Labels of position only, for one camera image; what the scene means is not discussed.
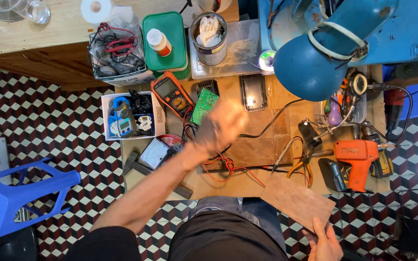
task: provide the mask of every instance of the white cloth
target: white cloth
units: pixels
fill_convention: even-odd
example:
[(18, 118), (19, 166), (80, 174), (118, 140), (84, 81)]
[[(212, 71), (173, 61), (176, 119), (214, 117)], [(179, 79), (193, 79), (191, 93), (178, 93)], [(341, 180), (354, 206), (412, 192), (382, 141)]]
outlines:
[(203, 17), (199, 24), (199, 33), (196, 42), (204, 47), (212, 47), (220, 43), (220, 28), (217, 17)]

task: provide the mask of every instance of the red and white tile floor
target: red and white tile floor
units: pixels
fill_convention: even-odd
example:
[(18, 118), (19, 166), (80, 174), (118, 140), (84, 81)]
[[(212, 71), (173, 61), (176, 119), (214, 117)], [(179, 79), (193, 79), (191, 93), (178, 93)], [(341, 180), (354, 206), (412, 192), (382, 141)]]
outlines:
[[(0, 71), (0, 137), (7, 139), (11, 167), (54, 157), (51, 164), (56, 168), (75, 169), (82, 177), (67, 195), (71, 210), (36, 224), (42, 259), (62, 258), (124, 192), (120, 145), (103, 136), (100, 96), (109, 93), (113, 93), (112, 87), (63, 92), (54, 83)], [(343, 247), (386, 260), (403, 259), (390, 236), (396, 216), (402, 213), (396, 193), (418, 189), (418, 117), (410, 120), (404, 138), (403, 146), (391, 150), (395, 167), (392, 191), (326, 195), (337, 203), (330, 222)], [(24, 183), (43, 178), (32, 171)], [(32, 203), (45, 212), (54, 200), (55, 195), (48, 195)], [(406, 215), (418, 219), (418, 191), (402, 193), (402, 200)], [(172, 236), (195, 204), (175, 201), (162, 205), (137, 235), (143, 260), (167, 258)], [(310, 247), (300, 232), (302, 226), (284, 214), (278, 217), (288, 256), (307, 259)]]

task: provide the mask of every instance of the hammer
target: hammer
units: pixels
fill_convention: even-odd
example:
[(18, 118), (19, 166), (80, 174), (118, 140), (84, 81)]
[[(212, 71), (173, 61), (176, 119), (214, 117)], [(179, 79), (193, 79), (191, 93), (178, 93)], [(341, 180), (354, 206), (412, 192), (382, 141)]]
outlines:
[[(143, 175), (149, 175), (153, 172), (153, 170), (137, 161), (138, 154), (136, 152), (131, 152), (128, 156), (127, 160), (124, 164), (124, 169), (122, 170), (122, 176), (126, 175), (130, 172), (132, 169), (136, 169), (138, 172), (140, 172)], [(188, 187), (183, 186), (182, 184), (178, 185), (174, 192), (179, 194), (180, 196), (190, 199), (191, 195), (193, 194), (193, 191), (189, 189)]]

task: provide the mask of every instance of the green plastic container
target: green plastic container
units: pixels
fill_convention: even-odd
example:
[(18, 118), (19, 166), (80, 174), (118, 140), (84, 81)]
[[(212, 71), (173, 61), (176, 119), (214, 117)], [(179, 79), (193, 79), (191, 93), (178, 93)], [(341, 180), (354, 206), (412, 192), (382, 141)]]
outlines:
[[(159, 78), (162, 74), (162, 72), (155, 72), (154, 76), (156, 78)], [(191, 64), (188, 63), (188, 65), (183, 71), (172, 72), (172, 74), (175, 76), (175, 78), (177, 78), (177, 80), (181, 80), (183, 82), (188, 81), (191, 78)]]
[[(185, 33), (183, 31), (182, 15), (175, 11), (150, 14), (142, 22), (144, 38), (144, 57), (149, 69), (163, 73), (165, 71), (178, 72), (188, 68)], [(159, 56), (148, 44), (146, 35), (149, 30), (160, 30), (172, 45), (169, 55)]]

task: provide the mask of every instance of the black shirt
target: black shirt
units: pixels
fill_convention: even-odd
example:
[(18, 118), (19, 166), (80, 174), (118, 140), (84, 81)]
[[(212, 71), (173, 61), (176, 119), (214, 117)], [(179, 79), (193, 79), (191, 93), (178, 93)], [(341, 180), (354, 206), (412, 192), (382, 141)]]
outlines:
[[(141, 260), (135, 234), (124, 227), (98, 228), (75, 242), (65, 260)], [(262, 229), (226, 211), (206, 211), (173, 236), (170, 261), (287, 260)]]

